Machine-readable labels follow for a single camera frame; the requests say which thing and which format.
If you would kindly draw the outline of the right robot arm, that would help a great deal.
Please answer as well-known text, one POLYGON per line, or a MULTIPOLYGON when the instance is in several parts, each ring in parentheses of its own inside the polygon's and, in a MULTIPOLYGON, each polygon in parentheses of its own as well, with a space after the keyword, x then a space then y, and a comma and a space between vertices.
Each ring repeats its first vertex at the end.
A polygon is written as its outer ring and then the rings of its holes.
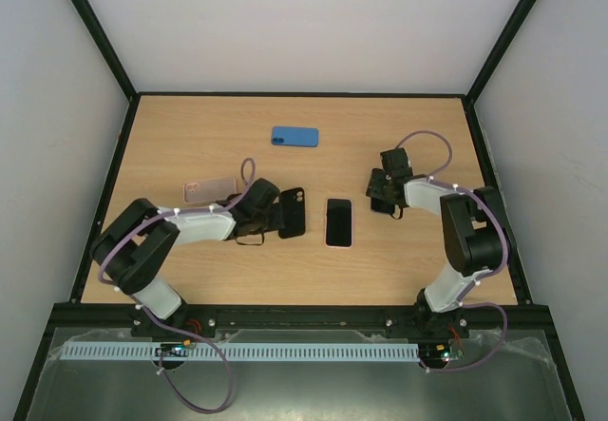
POLYGON ((372 169, 366 196, 400 220, 407 208, 440 218, 446 265, 414 303, 413 324, 424 336, 447 329, 468 293, 508 265, 513 249, 502 200, 492 187, 473 191, 456 183, 416 175, 404 148, 380 153, 382 166, 372 169))

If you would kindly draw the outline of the black phone case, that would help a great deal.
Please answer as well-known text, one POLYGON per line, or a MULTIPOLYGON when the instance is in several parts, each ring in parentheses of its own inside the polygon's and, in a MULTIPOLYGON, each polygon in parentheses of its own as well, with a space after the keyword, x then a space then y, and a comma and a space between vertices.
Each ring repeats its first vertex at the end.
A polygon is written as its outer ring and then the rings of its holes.
POLYGON ((285 190, 280 194, 283 226, 278 230, 281 239, 293 239, 306 233, 305 192, 301 187, 285 190))

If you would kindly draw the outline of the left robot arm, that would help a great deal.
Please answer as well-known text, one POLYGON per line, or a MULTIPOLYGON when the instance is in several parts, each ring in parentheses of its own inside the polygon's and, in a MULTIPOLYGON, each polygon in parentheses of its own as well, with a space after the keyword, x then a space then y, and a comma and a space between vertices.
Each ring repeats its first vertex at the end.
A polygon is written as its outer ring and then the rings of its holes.
POLYGON ((273 183, 257 179, 242 194, 199 208, 163 208, 137 199, 92 244, 98 279, 167 319, 183 304, 160 276, 172 248, 277 231, 283 226, 279 196, 273 183))

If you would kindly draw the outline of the black phone blue edge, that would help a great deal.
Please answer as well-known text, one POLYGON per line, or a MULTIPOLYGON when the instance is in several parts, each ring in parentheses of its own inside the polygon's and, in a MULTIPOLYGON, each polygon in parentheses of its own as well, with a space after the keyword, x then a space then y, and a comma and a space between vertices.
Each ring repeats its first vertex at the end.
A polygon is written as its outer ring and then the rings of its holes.
POLYGON ((375 213, 392 215, 395 211, 395 206, 392 203, 382 199, 371 198, 370 210, 375 213))

